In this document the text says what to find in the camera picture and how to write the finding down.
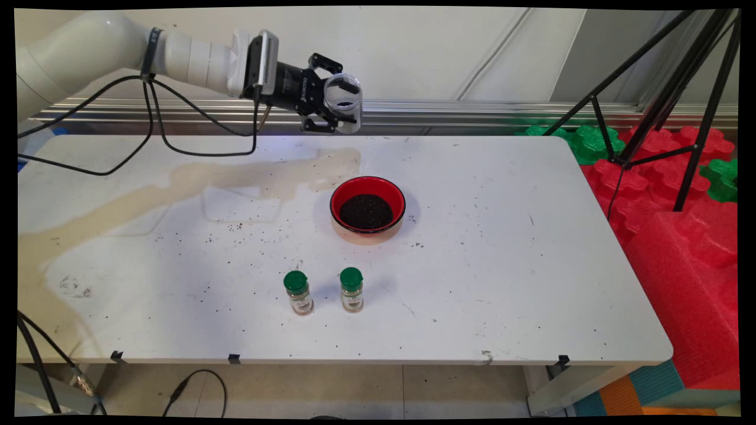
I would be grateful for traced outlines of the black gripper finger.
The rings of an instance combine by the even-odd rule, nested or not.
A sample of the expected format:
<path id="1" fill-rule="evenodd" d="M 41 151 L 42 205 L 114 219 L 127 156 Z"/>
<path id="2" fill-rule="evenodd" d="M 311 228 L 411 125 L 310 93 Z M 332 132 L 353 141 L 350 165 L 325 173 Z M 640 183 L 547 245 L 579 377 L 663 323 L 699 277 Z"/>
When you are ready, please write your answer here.
<path id="1" fill-rule="evenodd" d="M 301 129 L 308 133 L 343 133 L 357 132 L 357 111 L 339 110 L 300 110 Z"/>
<path id="2" fill-rule="evenodd" d="M 343 72 L 343 65 L 335 60 L 313 53 L 308 59 L 309 67 L 313 70 L 322 69 L 331 74 L 329 81 L 325 83 L 327 88 L 338 88 L 349 94 L 361 94 L 359 81 L 351 75 Z"/>

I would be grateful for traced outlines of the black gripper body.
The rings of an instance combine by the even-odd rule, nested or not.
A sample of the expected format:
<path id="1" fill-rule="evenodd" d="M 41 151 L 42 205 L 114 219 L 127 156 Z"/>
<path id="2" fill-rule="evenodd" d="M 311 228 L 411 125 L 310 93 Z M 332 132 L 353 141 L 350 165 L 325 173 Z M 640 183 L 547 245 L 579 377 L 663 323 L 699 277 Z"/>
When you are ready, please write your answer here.
<path id="1" fill-rule="evenodd" d="M 262 88 L 257 89 L 257 102 L 289 110 L 324 110 L 324 79 L 309 67 L 300 69 L 277 62 L 258 66 Z"/>

